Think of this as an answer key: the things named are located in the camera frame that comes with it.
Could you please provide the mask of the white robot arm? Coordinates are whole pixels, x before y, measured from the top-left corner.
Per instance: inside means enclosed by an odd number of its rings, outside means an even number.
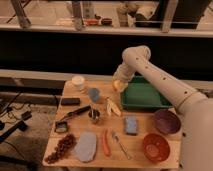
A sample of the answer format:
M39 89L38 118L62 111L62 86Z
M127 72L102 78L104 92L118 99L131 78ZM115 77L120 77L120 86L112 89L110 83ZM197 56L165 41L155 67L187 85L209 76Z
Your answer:
M147 46L126 48L113 80L127 85L140 73L183 115L180 171L213 171L213 98L153 65Z

